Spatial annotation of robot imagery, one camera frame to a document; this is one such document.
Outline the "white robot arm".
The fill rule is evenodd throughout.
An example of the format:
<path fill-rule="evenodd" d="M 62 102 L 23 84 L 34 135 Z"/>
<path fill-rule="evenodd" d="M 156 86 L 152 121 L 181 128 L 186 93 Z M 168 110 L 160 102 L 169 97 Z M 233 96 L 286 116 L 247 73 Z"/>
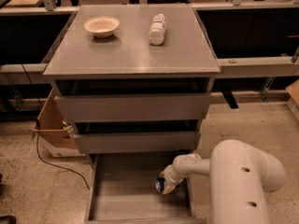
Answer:
<path fill-rule="evenodd" d="M 176 156 L 159 174 L 156 189 L 168 194 L 190 175 L 210 178 L 213 224 L 271 224 L 264 195 L 286 180 L 276 157 L 238 140 L 218 143 L 208 159 Z"/>

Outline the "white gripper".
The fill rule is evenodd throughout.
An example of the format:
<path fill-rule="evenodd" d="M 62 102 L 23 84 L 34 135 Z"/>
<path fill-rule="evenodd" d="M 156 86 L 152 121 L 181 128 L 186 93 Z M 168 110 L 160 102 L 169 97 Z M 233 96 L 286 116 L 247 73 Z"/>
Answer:
<path fill-rule="evenodd" d="M 159 177 L 165 179 L 166 182 L 163 182 L 162 194 L 170 194 L 178 184 L 182 182 L 184 178 L 187 177 L 185 173 L 179 173 L 175 170 L 173 165 L 168 165 L 164 171 L 161 171 Z"/>

